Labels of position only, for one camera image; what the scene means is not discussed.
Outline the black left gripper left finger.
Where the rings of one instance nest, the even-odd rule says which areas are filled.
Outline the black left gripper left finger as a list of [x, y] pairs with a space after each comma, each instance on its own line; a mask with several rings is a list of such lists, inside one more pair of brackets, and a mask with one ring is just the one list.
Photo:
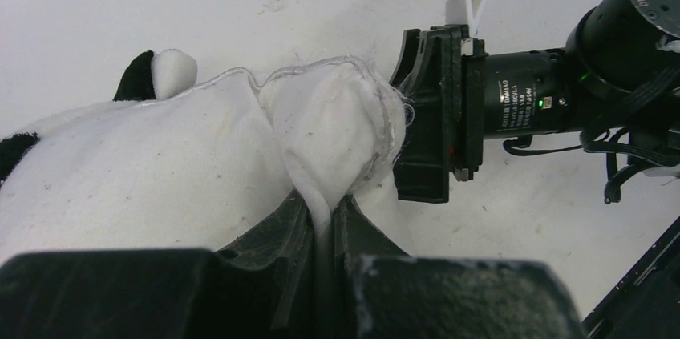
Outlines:
[[228, 246], [35, 252], [1, 268], [4, 338], [311, 338], [314, 237], [292, 192]]

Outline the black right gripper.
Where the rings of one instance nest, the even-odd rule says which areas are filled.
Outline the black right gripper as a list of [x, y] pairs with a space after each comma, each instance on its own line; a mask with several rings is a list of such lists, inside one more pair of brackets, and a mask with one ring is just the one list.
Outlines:
[[473, 179], [487, 139], [535, 156], [576, 132], [606, 158], [606, 203], [638, 173], [679, 175], [679, 0], [602, 0], [562, 48], [490, 55], [466, 25], [406, 30], [391, 85], [413, 109], [394, 168], [401, 200], [441, 204]]

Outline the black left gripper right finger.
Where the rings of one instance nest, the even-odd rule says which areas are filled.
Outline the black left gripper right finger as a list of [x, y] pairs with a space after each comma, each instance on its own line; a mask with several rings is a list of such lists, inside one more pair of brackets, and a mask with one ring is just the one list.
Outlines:
[[334, 210], [340, 338], [582, 338], [564, 284], [526, 260], [406, 254], [353, 196]]

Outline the white pillow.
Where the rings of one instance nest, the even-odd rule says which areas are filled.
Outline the white pillow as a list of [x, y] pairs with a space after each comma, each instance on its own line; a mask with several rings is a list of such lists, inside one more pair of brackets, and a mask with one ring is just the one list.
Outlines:
[[392, 168], [403, 97], [354, 56], [244, 67], [157, 102], [78, 119], [1, 182], [1, 258], [97, 248], [226, 246], [292, 192], [321, 245], [352, 195], [401, 249], [415, 246]]

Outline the black white striped pillowcase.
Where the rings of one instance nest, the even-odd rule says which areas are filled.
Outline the black white striped pillowcase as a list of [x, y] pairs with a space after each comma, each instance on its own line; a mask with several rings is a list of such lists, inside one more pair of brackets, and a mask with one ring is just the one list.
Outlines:
[[197, 73], [197, 61], [181, 50], [143, 52], [123, 72], [111, 101], [48, 116], [1, 138], [1, 182], [4, 183], [29, 150], [50, 133], [88, 115], [170, 99], [193, 87]]

